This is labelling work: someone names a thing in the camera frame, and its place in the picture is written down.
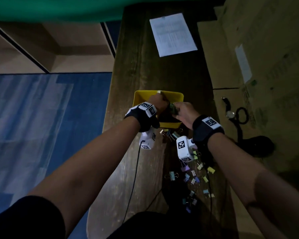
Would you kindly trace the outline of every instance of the green fabric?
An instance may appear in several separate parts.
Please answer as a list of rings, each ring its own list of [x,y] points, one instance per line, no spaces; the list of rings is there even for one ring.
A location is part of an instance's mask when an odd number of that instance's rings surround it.
[[[0,0],[0,21],[112,21],[122,19],[124,7],[171,0]]]

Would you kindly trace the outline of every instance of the hand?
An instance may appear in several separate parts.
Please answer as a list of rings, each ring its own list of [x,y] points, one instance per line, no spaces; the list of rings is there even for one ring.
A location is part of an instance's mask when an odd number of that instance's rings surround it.
[[[173,117],[192,130],[192,124],[200,114],[189,102],[175,102],[174,105],[178,110],[178,115],[173,115]]]
[[[147,102],[155,106],[158,116],[167,108],[169,103],[168,101],[164,100],[164,96],[160,93],[152,95]]]

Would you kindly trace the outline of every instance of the left hand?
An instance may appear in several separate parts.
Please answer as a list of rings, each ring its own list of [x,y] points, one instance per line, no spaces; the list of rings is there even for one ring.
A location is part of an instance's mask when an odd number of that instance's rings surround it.
[[[168,101],[164,100],[164,96],[160,93],[152,95],[147,102],[155,106],[158,116],[167,108],[169,104]]]

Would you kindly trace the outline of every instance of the yellow plastic bin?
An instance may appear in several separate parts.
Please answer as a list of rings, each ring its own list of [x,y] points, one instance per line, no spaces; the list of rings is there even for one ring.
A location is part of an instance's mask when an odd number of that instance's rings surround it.
[[[157,90],[137,90],[134,93],[134,101],[133,106],[139,105],[144,101],[147,101],[151,95],[155,95],[158,91]],[[179,92],[172,92],[172,91],[161,91],[170,103],[174,102],[181,102],[184,101],[184,95]],[[163,128],[179,128],[182,124],[181,122],[160,122],[160,127]]]

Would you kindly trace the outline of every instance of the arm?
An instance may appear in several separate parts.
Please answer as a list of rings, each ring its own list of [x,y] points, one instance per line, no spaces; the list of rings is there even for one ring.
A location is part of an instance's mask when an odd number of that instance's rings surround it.
[[[148,102],[156,107],[157,114],[168,104],[160,94],[151,96]],[[116,169],[139,129],[137,119],[127,117],[84,146],[28,194],[44,197],[58,207],[66,237]]]
[[[199,113],[189,103],[175,105],[176,118],[192,129]],[[285,238],[284,234],[299,238],[298,191],[222,133],[213,134],[207,147],[266,238]]]

